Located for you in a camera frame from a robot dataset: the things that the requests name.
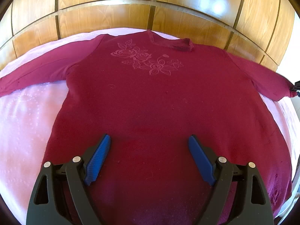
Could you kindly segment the dark red long-sleeve sweater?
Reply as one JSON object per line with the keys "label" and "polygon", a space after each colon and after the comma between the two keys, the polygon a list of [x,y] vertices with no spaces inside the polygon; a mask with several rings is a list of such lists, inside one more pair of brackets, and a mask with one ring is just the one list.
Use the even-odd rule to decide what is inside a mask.
{"label": "dark red long-sleeve sweater", "polygon": [[289,199],[287,143],[262,96],[294,97],[292,83],[220,48],[152,31],[99,35],[58,47],[1,78],[1,95],[64,80],[69,89],[44,160],[111,148],[87,188],[105,224],[193,224],[210,192],[188,137],[231,163],[254,162],[277,215]]}

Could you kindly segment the pink bedspread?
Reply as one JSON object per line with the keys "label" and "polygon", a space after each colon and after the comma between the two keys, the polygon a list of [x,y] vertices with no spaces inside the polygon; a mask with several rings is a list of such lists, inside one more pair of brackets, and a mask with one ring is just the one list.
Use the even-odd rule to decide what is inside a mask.
{"label": "pink bedspread", "polygon": [[[143,32],[144,29],[112,28],[80,33],[67,38],[37,46],[1,70],[1,78],[23,64],[59,46],[83,40],[91,40],[98,35],[120,36]],[[47,141],[54,120],[67,95],[65,81],[30,86],[1,97],[1,196],[21,224],[26,224],[29,198],[38,176]],[[292,197],[283,205],[279,216],[287,216],[296,197],[299,181],[296,165],[299,161],[299,118],[292,99],[284,97],[272,102],[261,95],[275,122],[287,142],[292,162],[292,177],[296,187]]]}

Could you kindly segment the wooden wardrobe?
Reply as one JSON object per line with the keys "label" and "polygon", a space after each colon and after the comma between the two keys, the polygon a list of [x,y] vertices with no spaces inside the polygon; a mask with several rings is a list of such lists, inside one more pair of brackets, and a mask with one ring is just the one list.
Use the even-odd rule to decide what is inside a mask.
{"label": "wooden wardrobe", "polygon": [[1,67],[45,43],[100,29],[150,29],[272,70],[295,25],[289,0],[4,0]]}

